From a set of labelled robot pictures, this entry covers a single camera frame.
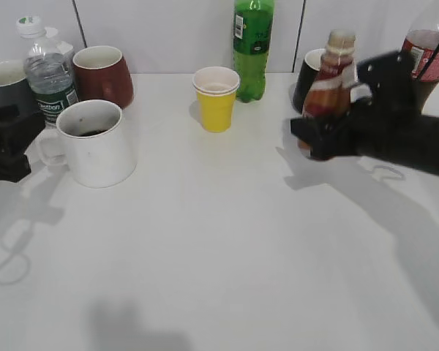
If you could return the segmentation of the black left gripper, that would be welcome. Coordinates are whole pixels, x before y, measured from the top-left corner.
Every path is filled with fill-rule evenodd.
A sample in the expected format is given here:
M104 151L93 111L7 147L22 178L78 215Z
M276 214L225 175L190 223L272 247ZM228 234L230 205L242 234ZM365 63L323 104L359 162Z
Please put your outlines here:
M17 105L0 107L0 181L17 183L31 173L26 150L44 128L40 112L25 116Z

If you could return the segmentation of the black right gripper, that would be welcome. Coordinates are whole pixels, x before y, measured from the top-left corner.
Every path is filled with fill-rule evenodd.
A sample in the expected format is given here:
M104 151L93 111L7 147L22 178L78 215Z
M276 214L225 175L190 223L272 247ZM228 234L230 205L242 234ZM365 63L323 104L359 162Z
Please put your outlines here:
M390 157L402 153L403 135L417 118L412 56L391 51L360 61L343 71L343 86L367 87L371 95L358 98L337 123L335 116L293 118L291 134L310 145L310 159L328 161L342 151L342 133L348 147L367 156Z

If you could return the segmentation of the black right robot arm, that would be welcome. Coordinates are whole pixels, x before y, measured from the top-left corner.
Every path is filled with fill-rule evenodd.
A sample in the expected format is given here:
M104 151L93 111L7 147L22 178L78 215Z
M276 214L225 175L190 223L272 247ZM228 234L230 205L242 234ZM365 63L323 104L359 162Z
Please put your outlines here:
M369 156L439 176L439 117L417 109L412 68L405 51L359 62L350 75L371 96L357 99L339 117L294 118L291 134L310 146L314 160Z

